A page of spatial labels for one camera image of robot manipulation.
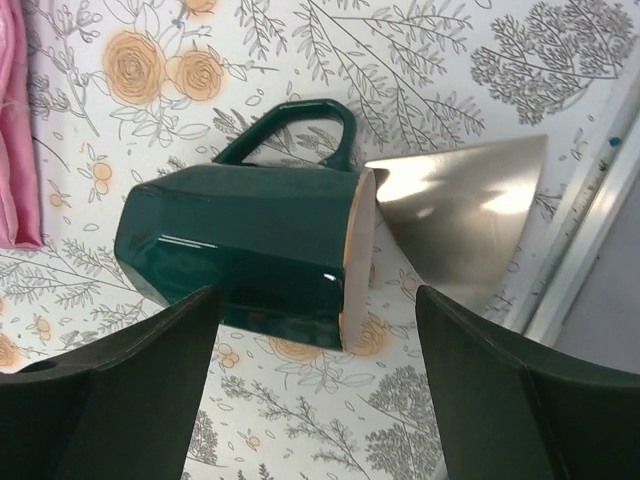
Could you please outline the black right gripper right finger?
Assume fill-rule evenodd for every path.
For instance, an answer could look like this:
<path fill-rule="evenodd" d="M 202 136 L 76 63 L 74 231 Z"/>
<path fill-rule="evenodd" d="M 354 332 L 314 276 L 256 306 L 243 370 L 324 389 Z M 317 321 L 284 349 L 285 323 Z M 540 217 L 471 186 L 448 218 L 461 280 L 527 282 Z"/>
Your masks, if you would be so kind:
<path fill-rule="evenodd" d="M 553 350 L 426 285 L 416 320 L 449 478 L 638 478 L 638 375 Z"/>

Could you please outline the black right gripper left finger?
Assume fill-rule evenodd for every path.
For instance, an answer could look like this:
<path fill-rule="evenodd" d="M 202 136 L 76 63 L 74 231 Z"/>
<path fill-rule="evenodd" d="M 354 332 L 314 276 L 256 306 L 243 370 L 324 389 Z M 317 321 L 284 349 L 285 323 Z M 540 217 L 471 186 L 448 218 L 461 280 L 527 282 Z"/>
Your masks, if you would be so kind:
<path fill-rule="evenodd" d="M 219 321 L 219 293 L 205 287 L 2 375 L 2 478 L 180 478 Z"/>

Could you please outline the dark green mug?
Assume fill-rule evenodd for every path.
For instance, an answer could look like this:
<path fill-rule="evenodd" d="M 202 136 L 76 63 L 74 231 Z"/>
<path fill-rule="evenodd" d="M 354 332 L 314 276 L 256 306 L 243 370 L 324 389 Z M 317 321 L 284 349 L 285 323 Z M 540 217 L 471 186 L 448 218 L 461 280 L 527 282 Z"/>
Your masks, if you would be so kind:
<path fill-rule="evenodd" d="M 249 155 L 290 123 L 333 119 L 343 133 L 316 167 L 262 166 Z M 280 104 L 212 162 L 140 183 L 114 242 L 131 284 L 159 305 L 219 290 L 224 324 L 352 350 L 366 315 L 376 182 L 351 165 L 356 120 L 332 99 Z"/>

